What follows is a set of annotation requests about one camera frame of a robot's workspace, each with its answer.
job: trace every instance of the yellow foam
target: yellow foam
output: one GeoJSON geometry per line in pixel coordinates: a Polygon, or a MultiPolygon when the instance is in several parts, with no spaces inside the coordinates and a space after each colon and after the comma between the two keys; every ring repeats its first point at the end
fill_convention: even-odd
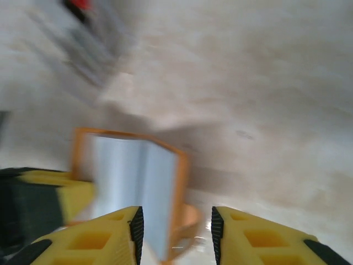
{"type": "Polygon", "coordinates": [[[228,207],[217,207],[224,220],[221,265],[325,265],[303,242],[317,238],[228,207]]]}
{"type": "Polygon", "coordinates": [[[129,223],[132,206],[37,239],[52,244],[32,265],[134,265],[129,223]]]}
{"type": "Polygon", "coordinates": [[[94,199],[94,184],[69,179],[69,173],[30,171],[19,176],[22,181],[33,184],[60,186],[56,188],[64,223],[70,222],[94,199]]]}

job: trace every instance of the floor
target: floor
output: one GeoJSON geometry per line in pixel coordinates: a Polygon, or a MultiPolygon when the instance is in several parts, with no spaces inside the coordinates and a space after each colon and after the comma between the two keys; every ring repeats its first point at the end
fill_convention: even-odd
{"type": "Polygon", "coordinates": [[[69,170],[79,126],[153,134],[192,156],[186,200],[206,217],[178,264],[214,264],[213,205],[314,234],[353,262],[350,1],[117,1],[134,42],[109,84],[78,82],[79,97],[26,46],[62,58],[32,6],[0,0],[0,110],[12,112],[0,167],[69,170]]]}

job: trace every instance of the yellow 3d-printed part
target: yellow 3d-printed part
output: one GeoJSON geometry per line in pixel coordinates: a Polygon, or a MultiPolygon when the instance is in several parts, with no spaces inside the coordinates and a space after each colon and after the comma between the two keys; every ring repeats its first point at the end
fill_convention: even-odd
{"type": "Polygon", "coordinates": [[[30,264],[139,265],[142,241],[142,207],[132,206],[37,239],[30,246],[48,244],[30,264]]]}
{"type": "Polygon", "coordinates": [[[32,184],[58,186],[56,192],[60,201],[64,223],[70,222],[94,198],[94,184],[73,181],[70,173],[54,171],[29,171],[18,177],[32,184]]]}
{"type": "Polygon", "coordinates": [[[325,265],[303,240],[317,238],[228,207],[212,210],[212,239],[220,265],[325,265]]]}

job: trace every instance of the black rubber pad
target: black rubber pad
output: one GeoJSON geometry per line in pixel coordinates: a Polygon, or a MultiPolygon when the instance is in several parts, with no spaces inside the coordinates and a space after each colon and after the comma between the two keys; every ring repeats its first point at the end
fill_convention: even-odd
{"type": "Polygon", "coordinates": [[[351,265],[348,261],[338,255],[329,246],[321,244],[320,242],[305,239],[304,243],[327,265],[351,265]]]}
{"type": "Polygon", "coordinates": [[[216,207],[212,207],[211,233],[216,264],[221,264],[221,239],[223,238],[224,220],[216,207]]]}
{"type": "Polygon", "coordinates": [[[26,246],[19,253],[10,259],[5,265],[30,265],[35,261],[50,245],[51,240],[44,239],[26,246]]]}
{"type": "Polygon", "coordinates": [[[0,250],[1,256],[11,255],[24,246],[18,209],[11,184],[0,181],[0,250]]]}
{"type": "Polygon", "coordinates": [[[27,243],[63,226],[58,186],[12,179],[15,202],[27,243]]]}
{"type": "Polygon", "coordinates": [[[135,242],[135,260],[137,265],[140,265],[141,263],[143,231],[143,210],[142,207],[139,207],[135,216],[130,222],[131,240],[135,242]]]}

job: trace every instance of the red object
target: red object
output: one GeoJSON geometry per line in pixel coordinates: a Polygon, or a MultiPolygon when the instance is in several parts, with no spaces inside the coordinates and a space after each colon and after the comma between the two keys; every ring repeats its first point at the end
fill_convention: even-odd
{"type": "Polygon", "coordinates": [[[90,0],[71,0],[71,2],[80,9],[90,9],[90,0]]]}

